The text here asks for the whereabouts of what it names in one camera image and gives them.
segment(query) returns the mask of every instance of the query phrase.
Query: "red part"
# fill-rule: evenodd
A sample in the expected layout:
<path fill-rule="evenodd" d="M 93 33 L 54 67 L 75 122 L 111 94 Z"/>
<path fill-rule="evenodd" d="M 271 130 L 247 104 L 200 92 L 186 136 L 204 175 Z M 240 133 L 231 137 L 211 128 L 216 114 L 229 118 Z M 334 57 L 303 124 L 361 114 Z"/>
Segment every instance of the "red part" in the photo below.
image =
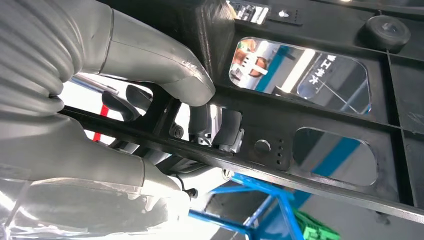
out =
<path fill-rule="evenodd" d="M 108 115 L 108 112 L 109 112 L 109 108 L 103 104 L 103 106 L 101 106 L 100 115 L 106 117 Z M 100 141 L 100 136 L 101 136 L 100 133 L 95 132 L 94 137 L 93 137 L 93 141 L 94 142 Z"/>

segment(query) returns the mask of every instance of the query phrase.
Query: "screw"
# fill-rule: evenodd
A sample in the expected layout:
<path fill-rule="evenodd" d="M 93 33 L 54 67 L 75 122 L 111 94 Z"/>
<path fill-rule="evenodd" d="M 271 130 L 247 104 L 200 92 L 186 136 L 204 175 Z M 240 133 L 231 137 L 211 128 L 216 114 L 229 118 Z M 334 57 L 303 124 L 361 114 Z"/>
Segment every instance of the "screw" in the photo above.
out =
<path fill-rule="evenodd" d="M 173 130 L 173 136 L 177 139 L 182 138 L 184 135 L 184 129 L 180 125 L 176 125 Z"/>
<path fill-rule="evenodd" d="M 230 178 L 232 178 L 233 177 L 233 172 L 232 171 L 230 171 L 230 170 L 227 170 L 227 169 L 223 169 L 222 170 L 222 177 L 225 179 L 225 180 L 229 180 Z"/>

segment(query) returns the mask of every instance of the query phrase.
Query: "green crate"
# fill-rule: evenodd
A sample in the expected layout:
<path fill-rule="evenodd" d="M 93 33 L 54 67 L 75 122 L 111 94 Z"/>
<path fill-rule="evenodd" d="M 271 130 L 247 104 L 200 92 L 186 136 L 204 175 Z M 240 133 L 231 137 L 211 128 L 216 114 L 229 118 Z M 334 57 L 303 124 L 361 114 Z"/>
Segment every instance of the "green crate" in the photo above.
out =
<path fill-rule="evenodd" d="M 305 240 L 340 240 L 340 235 L 312 216 L 293 208 L 297 224 Z"/>

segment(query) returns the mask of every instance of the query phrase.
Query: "metal rod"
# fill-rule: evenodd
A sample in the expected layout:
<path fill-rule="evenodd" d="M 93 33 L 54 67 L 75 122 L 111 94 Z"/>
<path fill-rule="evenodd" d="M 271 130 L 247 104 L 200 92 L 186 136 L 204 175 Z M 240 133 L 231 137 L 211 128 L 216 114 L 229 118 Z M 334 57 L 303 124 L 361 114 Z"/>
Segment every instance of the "metal rod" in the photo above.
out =
<path fill-rule="evenodd" d="M 248 235 L 251 236 L 251 232 L 252 229 L 248 226 L 243 226 L 240 223 L 236 223 L 236 222 L 232 222 L 232 221 L 228 221 L 228 220 L 224 220 L 221 219 L 219 217 L 216 216 L 212 216 L 206 213 L 202 213 L 202 212 L 198 212 L 195 210 L 190 210 L 188 212 L 188 215 L 192 218 L 204 221 L 204 222 L 209 222 L 209 223 L 213 223 L 216 224 L 218 226 L 220 226 L 221 228 L 230 230 L 230 231 L 234 231 L 234 232 L 238 232 L 244 235 Z"/>
<path fill-rule="evenodd" d="M 231 181 L 272 196 L 285 195 L 290 200 L 295 199 L 291 192 L 285 191 L 282 188 L 270 185 L 261 180 L 257 180 L 253 177 L 245 176 L 239 173 L 235 173 L 234 176 L 231 178 Z"/>
<path fill-rule="evenodd" d="M 290 233 L 294 236 L 293 239 L 303 240 L 304 236 L 299 228 L 298 222 L 296 221 L 295 214 L 292 211 L 292 207 L 290 206 L 289 200 L 285 195 L 277 196 L 278 205 L 281 209 L 282 216 L 287 222 L 287 225 L 290 229 Z"/>
<path fill-rule="evenodd" d="M 210 191 L 210 194 L 229 194 L 229 193 L 241 193 L 241 192 L 251 192 L 254 189 L 246 186 L 219 186 L 214 190 Z"/>
<path fill-rule="evenodd" d="M 73 76 L 70 82 L 100 94 L 102 94 L 104 91 L 110 92 L 113 95 L 117 95 L 119 93 L 119 91 L 115 88 L 102 84 L 79 73 Z"/>
<path fill-rule="evenodd" d="M 269 195 L 265 200 L 262 202 L 262 204 L 254 211 L 251 217 L 249 217 L 243 225 L 250 227 L 256 219 L 259 218 L 267 209 L 268 207 L 273 203 L 274 197 L 272 195 Z"/>

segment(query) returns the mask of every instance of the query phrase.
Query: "blue metal frame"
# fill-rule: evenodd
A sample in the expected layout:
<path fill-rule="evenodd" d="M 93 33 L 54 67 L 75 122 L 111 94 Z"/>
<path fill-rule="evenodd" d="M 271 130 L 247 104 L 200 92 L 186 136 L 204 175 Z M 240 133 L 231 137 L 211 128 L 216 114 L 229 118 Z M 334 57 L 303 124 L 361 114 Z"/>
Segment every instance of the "blue metal frame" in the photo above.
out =
<path fill-rule="evenodd" d="M 255 178 L 245 176 L 242 174 L 234 174 L 231 180 L 241 186 L 229 186 L 229 187 L 217 187 L 212 191 L 213 194 L 221 193 L 239 193 L 247 191 L 260 191 L 268 194 L 269 196 L 263 201 L 258 209 L 249 217 L 244 224 L 225 220 L 205 212 L 198 212 L 195 210 L 189 211 L 189 216 L 216 224 L 222 228 L 230 231 L 238 232 L 247 235 L 250 240 L 260 239 L 291 239 L 291 240 L 303 240 L 303 234 L 298 226 L 295 215 L 292 211 L 292 207 L 289 201 L 294 200 L 292 193 L 285 191 L 279 187 L 273 186 Z M 282 213 L 282 221 L 278 223 L 278 226 L 286 227 L 286 235 L 282 236 L 281 233 L 268 233 L 269 226 L 273 223 L 273 219 L 278 215 L 278 211 L 273 210 L 265 217 L 265 219 L 259 224 L 258 227 L 254 228 L 252 225 L 261 216 L 269 206 L 277 200 L 279 210 Z"/>

